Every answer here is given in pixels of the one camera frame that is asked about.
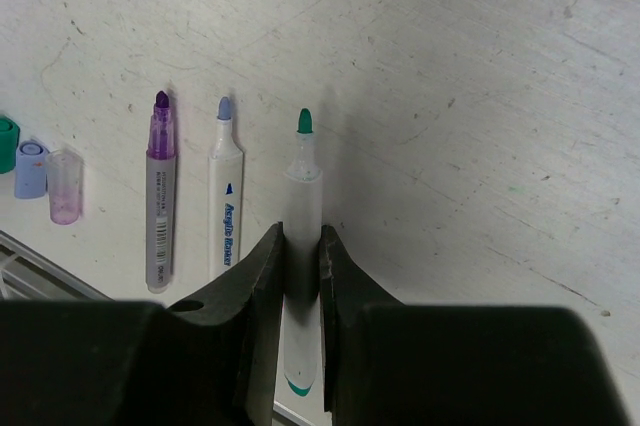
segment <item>purple marker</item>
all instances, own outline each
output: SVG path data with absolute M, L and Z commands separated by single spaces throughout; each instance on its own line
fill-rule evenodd
M 173 278 L 173 212 L 176 148 L 169 96 L 156 95 L 147 149 L 147 287 L 165 291 Z

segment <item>white table surface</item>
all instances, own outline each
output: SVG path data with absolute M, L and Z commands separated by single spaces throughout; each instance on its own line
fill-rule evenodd
M 108 296 L 171 303 L 206 281 L 219 97 L 246 150 L 243 254 L 281 218 L 308 107 L 325 220 L 369 274 L 407 302 L 572 308 L 640 418 L 640 0 L 1 1 L 0 110 L 81 154 L 85 216 L 53 225 L 8 174 L 0 229 Z M 177 278 L 153 296 L 161 88 L 179 115 Z

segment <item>purple marker tip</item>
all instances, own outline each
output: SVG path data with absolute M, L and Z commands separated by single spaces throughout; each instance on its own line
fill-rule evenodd
M 156 104 L 151 116 L 147 156 L 153 159 L 171 159 L 175 155 L 175 126 L 169 96 L 160 91 L 156 95 Z
M 169 109 L 169 96 L 164 91 L 160 91 L 156 94 L 156 108 Z

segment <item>translucent marker cap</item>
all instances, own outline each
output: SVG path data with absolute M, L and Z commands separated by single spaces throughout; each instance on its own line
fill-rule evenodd
M 82 158 L 61 149 L 47 155 L 45 164 L 51 221 L 71 224 L 82 211 Z

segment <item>marker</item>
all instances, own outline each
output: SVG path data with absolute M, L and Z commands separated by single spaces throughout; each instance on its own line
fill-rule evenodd
M 218 106 L 217 138 L 209 152 L 209 280 L 239 260 L 244 153 L 233 141 L 232 105 Z
M 164 91 L 156 95 L 147 149 L 147 287 L 162 293 L 173 278 L 175 126 Z
M 311 113 L 300 111 L 297 155 L 285 172 L 284 374 L 299 396 L 316 377 L 320 326 L 318 242 L 322 229 L 322 170 L 315 162 Z

